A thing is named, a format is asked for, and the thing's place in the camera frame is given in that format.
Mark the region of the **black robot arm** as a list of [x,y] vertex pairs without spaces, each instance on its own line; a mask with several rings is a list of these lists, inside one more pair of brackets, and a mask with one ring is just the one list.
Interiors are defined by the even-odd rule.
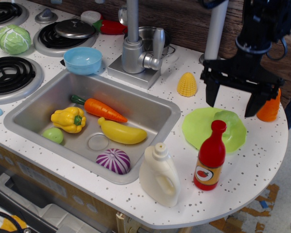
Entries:
[[291,34],[291,0],[246,0],[242,30],[235,40],[236,54],[226,60],[205,60],[201,79],[206,84],[206,102],[214,106],[221,85],[251,93],[245,117],[253,117],[275,99],[284,79],[260,65],[273,42]]

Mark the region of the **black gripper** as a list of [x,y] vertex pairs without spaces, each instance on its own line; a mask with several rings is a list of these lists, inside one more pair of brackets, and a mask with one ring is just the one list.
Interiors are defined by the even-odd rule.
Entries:
[[201,79],[206,84],[206,102],[213,107],[221,85],[251,93],[245,117],[253,117],[271,97],[276,97],[285,80],[266,70],[261,54],[238,50],[225,60],[205,60]]

